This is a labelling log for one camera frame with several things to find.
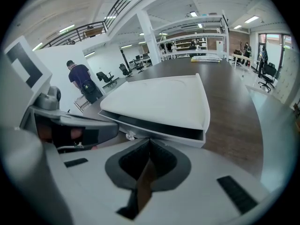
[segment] large table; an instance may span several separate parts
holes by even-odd
[[[196,73],[201,77],[210,106],[210,126],[202,148],[226,157],[260,179],[263,168],[260,122],[247,88],[226,60],[220,63],[192,63],[190,58],[165,60],[127,81]],[[83,115],[104,120],[98,112],[106,96],[87,108]]]

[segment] white wall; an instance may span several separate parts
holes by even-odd
[[[81,48],[77,45],[64,45],[43,48],[35,51],[35,53],[52,73],[50,84],[58,87],[61,91],[60,109],[65,112],[70,109],[71,113],[82,115],[74,105],[74,101],[82,94],[70,82],[68,78],[69,69],[67,68],[67,61],[72,60],[75,64],[83,64],[92,71]],[[101,84],[95,74],[91,72],[90,76],[95,84],[101,88]]]
[[[122,71],[119,69],[120,64],[125,64],[125,61],[117,44],[96,49],[93,55],[87,57],[87,62],[89,63],[94,74],[98,72],[108,74],[111,72],[111,75],[114,76],[114,79],[116,77],[125,77]],[[101,87],[106,85],[103,80],[99,83],[101,84]]]
[[[128,47],[128,48],[124,48],[123,52],[125,54],[127,62],[129,63],[133,59],[136,59],[135,56],[143,54],[143,47],[142,46]]]

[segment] man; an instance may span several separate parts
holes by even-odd
[[[249,58],[251,55],[252,49],[248,42],[246,42],[246,44],[244,46],[244,50],[245,50],[244,56]]]
[[[91,104],[103,96],[100,89],[91,80],[90,71],[86,66],[83,64],[76,65],[72,60],[69,60],[67,67],[70,70],[70,82],[82,92]]]

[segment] white panel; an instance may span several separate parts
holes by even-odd
[[[133,59],[136,59],[135,56],[137,56],[137,55],[142,55],[142,52],[140,52],[140,48],[141,48],[141,46],[134,46],[134,47],[129,47],[129,48],[123,49],[123,52],[127,59],[127,62],[130,62]]]
[[[276,89],[272,94],[283,104],[285,104],[293,87],[299,87],[299,81],[297,81],[298,74],[300,73],[299,64],[299,54],[294,50],[286,48],[282,62],[283,67],[281,69],[280,77],[278,83],[276,84]]]
[[[276,70],[278,70],[281,56],[281,45],[267,43],[266,49],[268,52],[268,61],[273,63]]]
[[[125,64],[125,61],[116,44],[96,49],[93,55],[87,57],[87,62],[94,74],[98,72],[108,74],[111,72],[111,75],[114,76],[114,78],[125,77],[119,69],[120,64]],[[101,84],[101,87],[106,85],[103,80],[99,81],[99,83]]]
[[[67,61],[72,60],[75,64],[83,64],[91,70],[87,60],[80,47],[77,45],[65,45],[57,47],[43,48],[35,51],[45,66],[52,72],[50,84],[57,86],[61,91],[60,109],[67,112],[69,109],[72,113],[82,115],[74,105],[74,101],[81,97],[82,94],[69,80],[69,69]],[[91,72],[91,78],[98,87],[101,88],[99,80]]]

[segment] white pillar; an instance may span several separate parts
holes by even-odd
[[[227,60],[227,62],[229,61],[229,34],[228,34],[228,32],[229,32],[229,29],[228,29],[228,26],[227,26],[227,20],[225,20],[225,19],[227,19],[227,17],[226,17],[226,15],[225,15],[225,12],[224,12],[224,10],[222,10],[222,14],[223,14],[223,17],[224,17],[224,23],[225,23],[225,34],[226,34],[226,60]]]
[[[140,21],[142,31],[144,33],[145,41],[149,48],[151,55],[151,61],[153,65],[156,65],[161,62],[160,56],[158,53],[158,45],[156,43],[155,35],[152,29],[150,18],[146,11],[141,10],[137,12],[137,17]]]

